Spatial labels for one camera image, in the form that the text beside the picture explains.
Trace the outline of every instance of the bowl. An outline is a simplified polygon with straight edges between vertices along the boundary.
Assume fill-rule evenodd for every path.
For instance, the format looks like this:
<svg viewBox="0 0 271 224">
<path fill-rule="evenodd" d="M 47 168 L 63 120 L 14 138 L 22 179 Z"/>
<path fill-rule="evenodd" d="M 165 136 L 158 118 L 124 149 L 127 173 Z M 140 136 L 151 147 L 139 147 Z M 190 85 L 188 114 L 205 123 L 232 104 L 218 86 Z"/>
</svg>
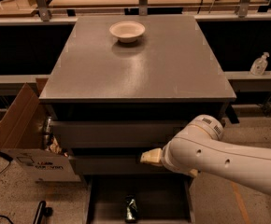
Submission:
<svg viewBox="0 0 271 224">
<path fill-rule="evenodd" d="M 131 43 L 144 34 L 145 26 L 135 21 L 121 21 L 113 24 L 109 31 L 123 43 Z"/>
</svg>

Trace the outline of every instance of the floor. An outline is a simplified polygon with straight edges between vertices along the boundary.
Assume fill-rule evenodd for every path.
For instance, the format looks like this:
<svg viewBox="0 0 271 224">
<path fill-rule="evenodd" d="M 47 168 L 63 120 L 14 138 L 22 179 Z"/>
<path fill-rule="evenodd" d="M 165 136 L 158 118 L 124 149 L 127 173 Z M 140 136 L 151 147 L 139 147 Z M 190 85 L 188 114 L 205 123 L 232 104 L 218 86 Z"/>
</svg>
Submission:
<svg viewBox="0 0 271 224">
<path fill-rule="evenodd" d="M 223 141 L 243 146 L 271 148 L 271 114 L 259 107 L 235 107 L 239 123 L 225 118 Z M 0 158 L 0 171 L 7 161 Z M 271 224 L 271 197 L 206 173 L 192 183 L 190 194 L 197 224 Z M 33 223 L 40 201 L 53 209 L 49 224 L 81 224 L 87 188 L 82 183 L 36 183 L 13 161 L 0 175 L 0 215 L 15 224 Z M 0 223 L 10 223 L 0 218 Z"/>
</svg>

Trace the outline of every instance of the spray bottle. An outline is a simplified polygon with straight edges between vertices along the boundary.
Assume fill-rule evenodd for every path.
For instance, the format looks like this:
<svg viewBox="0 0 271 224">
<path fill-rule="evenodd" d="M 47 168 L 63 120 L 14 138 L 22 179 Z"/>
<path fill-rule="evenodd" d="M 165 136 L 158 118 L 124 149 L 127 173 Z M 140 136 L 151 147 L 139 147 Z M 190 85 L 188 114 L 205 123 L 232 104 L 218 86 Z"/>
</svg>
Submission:
<svg viewBox="0 0 271 224">
<path fill-rule="evenodd" d="M 269 53 L 268 52 L 264 52 L 264 54 L 262 55 L 262 57 L 258 58 L 255 60 L 255 62 L 253 63 L 253 66 L 250 69 L 250 72 L 255 75 L 255 76 L 261 76 L 264 74 L 264 71 L 267 67 L 267 60 L 266 58 L 269 57 Z"/>
</svg>

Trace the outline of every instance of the box flap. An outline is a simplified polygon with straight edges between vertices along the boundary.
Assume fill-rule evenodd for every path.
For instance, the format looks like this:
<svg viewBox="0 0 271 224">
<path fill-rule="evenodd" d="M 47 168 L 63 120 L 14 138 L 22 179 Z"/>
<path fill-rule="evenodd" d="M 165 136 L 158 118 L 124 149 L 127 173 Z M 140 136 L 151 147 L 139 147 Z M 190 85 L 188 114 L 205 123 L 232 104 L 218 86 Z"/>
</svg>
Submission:
<svg viewBox="0 0 271 224">
<path fill-rule="evenodd" d="M 0 122 L 0 149 L 42 148 L 46 109 L 28 84 L 24 84 Z"/>
</svg>

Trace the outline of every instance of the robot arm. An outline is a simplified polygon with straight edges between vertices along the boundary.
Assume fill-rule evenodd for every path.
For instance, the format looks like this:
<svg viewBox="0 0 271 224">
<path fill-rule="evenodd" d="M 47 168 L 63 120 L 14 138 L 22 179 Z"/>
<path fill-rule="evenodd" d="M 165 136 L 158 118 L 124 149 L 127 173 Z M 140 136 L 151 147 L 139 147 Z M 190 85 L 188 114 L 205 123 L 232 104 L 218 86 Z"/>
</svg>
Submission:
<svg viewBox="0 0 271 224">
<path fill-rule="evenodd" d="M 216 119 L 198 116 L 163 149 L 143 153 L 141 162 L 185 175 L 196 169 L 271 195 L 271 149 L 223 143 L 222 133 Z"/>
</svg>

